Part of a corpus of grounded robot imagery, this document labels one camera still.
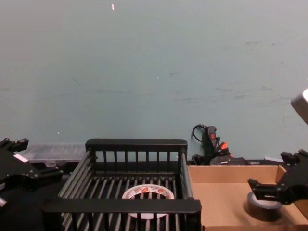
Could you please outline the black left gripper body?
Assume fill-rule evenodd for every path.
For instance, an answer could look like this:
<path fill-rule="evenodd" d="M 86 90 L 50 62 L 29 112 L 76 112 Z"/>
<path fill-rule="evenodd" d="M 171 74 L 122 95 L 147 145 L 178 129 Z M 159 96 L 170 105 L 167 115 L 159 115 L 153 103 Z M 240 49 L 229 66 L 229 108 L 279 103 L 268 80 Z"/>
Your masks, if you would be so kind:
<path fill-rule="evenodd" d="M 17 152 L 26 148 L 0 149 L 0 191 L 7 191 L 17 187 L 35 190 L 39 185 L 38 171 Z"/>

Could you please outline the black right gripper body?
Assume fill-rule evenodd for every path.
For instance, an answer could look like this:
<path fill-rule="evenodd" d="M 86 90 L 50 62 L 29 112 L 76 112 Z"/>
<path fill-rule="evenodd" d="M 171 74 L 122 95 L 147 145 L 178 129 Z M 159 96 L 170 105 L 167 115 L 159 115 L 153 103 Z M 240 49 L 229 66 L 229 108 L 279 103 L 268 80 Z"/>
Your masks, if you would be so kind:
<path fill-rule="evenodd" d="M 308 162 L 301 162 L 288 167 L 277 182 L 278 201 L 289 205 L 299 200 L 308 199 Z"/>

